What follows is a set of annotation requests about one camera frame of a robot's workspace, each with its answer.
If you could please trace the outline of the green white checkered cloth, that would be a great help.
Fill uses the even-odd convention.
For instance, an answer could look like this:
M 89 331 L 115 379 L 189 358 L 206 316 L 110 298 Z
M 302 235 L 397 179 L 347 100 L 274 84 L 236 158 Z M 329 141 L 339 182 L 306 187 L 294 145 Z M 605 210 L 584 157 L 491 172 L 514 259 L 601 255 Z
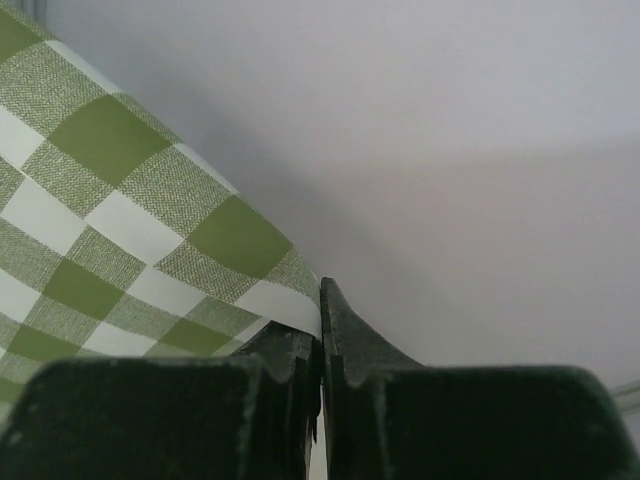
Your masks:
M 1 413 L 45 364 L 320 332 L 291 241 L 65 44 L 1 6 Z

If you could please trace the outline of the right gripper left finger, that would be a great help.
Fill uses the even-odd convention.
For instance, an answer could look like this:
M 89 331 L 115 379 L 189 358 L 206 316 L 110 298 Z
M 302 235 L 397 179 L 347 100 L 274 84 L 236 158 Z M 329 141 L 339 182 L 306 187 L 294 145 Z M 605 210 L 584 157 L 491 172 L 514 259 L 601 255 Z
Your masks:
M 26 385 L 5 479 L 304 479 L 320 344 L 271 322 L 222 357 L 78 358 Z

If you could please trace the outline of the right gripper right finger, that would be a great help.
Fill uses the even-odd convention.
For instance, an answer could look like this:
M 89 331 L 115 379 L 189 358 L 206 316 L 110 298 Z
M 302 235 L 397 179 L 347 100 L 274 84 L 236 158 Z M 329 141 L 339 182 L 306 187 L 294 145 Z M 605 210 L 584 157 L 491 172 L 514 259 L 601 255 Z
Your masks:
M 572 366 L 424 366 L 320 287 L 332 479 L 635 479 L 602 383 Z

